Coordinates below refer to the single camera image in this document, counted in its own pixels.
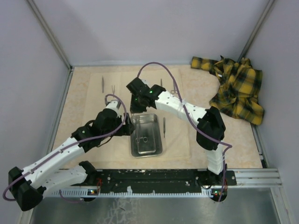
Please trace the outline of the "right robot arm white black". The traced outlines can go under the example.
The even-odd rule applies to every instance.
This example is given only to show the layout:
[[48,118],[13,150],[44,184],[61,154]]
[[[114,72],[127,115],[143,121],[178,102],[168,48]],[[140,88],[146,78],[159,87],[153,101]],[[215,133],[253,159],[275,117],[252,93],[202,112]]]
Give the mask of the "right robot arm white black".
[[132,94],[132,113],[146,112],[148,107],[152,107],[190,122],[197,132],[196,142],[206,151],[209,181],[215,185],[226,183],[225,153],[232,145],[223,142],[226,127],[217,108],[206,109],[187,103],[162,86],[155,84],[148,87],[138,77],[126,88]]

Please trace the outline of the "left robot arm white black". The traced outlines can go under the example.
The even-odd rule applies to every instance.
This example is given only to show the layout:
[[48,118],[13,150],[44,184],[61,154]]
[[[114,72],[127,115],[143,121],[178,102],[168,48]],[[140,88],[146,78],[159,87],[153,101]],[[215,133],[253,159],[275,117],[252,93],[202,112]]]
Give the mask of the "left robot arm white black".
[[95,120],[79,127],[57,149],[39,161],[23,169],[12,168],[8,173],[8,190],[22,211],[36,207],[53,191],[72,185],[92,185],[98,172],[88,161],[82,161],[74,168],[60,171],[66,163],[87,153],[101,142],[114,136],[129,136],[133,124],[127,113],[119,115],[113,109],[105,108]]

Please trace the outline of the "long steel tweezers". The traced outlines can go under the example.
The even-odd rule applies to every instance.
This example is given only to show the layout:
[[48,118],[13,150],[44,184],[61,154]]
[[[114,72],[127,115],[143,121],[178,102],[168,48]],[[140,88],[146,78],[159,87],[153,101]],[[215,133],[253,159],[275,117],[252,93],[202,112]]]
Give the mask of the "long steel tweezers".
[[136,135],[139,135],[139,133],[140,133],[140,117],[139,116],[136,117],[135,124],[136,124]]

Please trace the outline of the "beige cloth wrap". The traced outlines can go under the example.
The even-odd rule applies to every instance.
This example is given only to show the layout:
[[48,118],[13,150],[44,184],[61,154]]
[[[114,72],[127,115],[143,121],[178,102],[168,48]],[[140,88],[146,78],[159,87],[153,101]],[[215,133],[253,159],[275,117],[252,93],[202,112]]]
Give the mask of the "beige cloth wrap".
[[85,124],[96,118],[98,113],[105,107],[105,96],[111,93],[112,86],[115,86],[116,96],[124,102],[129,113],[134,115],[157,115],[162,140],[162,153],[158,156],[137,159],[131,154],[130,138],[122,136],[114,137],[106,145],[91,149],[86,153],[87,158],[90,162],[121,162],[123,164],[188,159],[190,157],[189,122],[179,119],[170,112],[139,105],[126,87],[136,77],[137,73],[134,71],[92,73],[87,88],[82,123]]

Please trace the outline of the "steel scalpel handle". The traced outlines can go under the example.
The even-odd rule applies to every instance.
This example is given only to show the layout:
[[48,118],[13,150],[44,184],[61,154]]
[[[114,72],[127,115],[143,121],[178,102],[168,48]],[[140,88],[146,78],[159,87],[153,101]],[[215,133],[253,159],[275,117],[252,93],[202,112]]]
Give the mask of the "steel scalpel handle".
[[165,134],[166,134],[166,117],[163,117],[163,135],[165,138]]

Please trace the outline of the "steel clamp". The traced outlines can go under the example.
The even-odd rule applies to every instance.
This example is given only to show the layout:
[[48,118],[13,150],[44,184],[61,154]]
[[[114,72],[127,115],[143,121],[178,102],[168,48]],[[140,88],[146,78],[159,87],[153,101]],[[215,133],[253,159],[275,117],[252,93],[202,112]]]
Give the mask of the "steel clamp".
[[147,137],[138,137],[135,139],[136,143],[139,144],[140,142],[146,143],[148,142],[148,138]]

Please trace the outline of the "steel instrument tray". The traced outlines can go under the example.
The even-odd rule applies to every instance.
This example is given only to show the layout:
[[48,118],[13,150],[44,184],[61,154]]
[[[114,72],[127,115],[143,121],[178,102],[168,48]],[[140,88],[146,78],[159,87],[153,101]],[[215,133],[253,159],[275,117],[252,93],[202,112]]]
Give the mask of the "steel instrument tray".
[[[140,117],[140,133],[136,135],[136,117]],[[132,123],[135,130],[130,136],[131,154],[135,158],[158,156],[163,152],[159,120],[156,114],[134,115]],[[147,137],[148,142],[139,144],[135,139],[138,137]]]

